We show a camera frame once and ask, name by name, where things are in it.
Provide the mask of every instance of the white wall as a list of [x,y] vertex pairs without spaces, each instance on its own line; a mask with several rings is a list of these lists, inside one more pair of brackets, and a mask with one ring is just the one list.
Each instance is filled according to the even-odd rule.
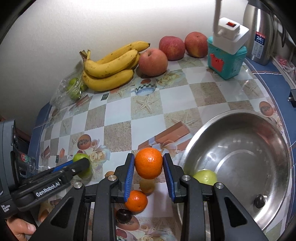
[[[223,0],[222,17],[242,23],[247,0]],[[0,45],[0,113],[30,134],[59,81],[81,61],[136,40],[212,34],[214,0],[37,0]]]

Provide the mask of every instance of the stainless steel bowl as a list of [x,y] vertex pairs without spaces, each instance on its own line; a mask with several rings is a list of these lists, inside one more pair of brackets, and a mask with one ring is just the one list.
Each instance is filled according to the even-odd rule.
[[[194,135],[180,166],[189,175],[202,169],[214,171],[263,230],[284,200],[290,162],[286,143],[268,118],[254,111],[231,110],[209,120]],[[255,199],[263,207],[256,207]],[[178,215],[182,221],[181,204]]]

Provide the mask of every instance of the countertop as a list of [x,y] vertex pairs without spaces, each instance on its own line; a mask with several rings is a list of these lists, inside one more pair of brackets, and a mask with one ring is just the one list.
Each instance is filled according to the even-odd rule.
[[[93,167],[93,177],[84,181],[86,185],[99,182],[106,172],[124,164],[128,153],[136,154],[146,146],[158,148],[163,154],[170,153],[173,162],[178,164],[189,140],[203,124],[218,114],[235,109],[254,110],[269,117],[290,147],[277,103],[262,79],[253,72],[244,63],[237,76],[225,81],[208,68],[206,58],[185,56],[170,61],[167,72],[156,78],[141,78],[136,71],[133,80],[118,89],[104,93],[88,91],[88,97],[79,106],[60,111],[52,107],[41,135],[39,170],[71,160],[83,149],[79,144],[81,139],[91,139],[90,147],[82,150],[90,155]],[[181,133],[181,138],[176,138],[176,131]],[[160,142],[160,135],[175,141]],[[134,189],[139,188],[140,179],[135,172]],[[148,196],[148,206],[135,215],[138,229],[127,231],[119,227],[132,234],[126,238],[128,241],[134,237],[144,241],[179,237],[164,174],[155,181],[156,190]],[[278,216],[265,230],[270,240],[276,240],[285,227],[291,188],[289,185]],[[53,203],[65,194],[66,190],[49,201]]]

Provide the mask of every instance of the kettle label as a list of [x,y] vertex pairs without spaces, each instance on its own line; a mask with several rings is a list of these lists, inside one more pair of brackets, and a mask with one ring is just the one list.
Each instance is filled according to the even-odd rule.
[[259,32],[256,32],[254,45],[253,45],[253,49],[252,49],[252,55],[254,55],[257,58],[261,58],[261,55],[263,53],[264,44],[265,44],[265,35],[263,35]]

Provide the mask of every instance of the banana bunch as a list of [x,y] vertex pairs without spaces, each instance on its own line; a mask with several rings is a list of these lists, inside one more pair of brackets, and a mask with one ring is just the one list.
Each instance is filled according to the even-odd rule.
[[93,61],[90,59],[91,51],[81,51],[84,61],[82,79],[92,90],[107,91],[117,88],[133,78],[134,69],[137,67],[139,52],[147,49],[149,43],[136,41],[125,45],[104,58]]

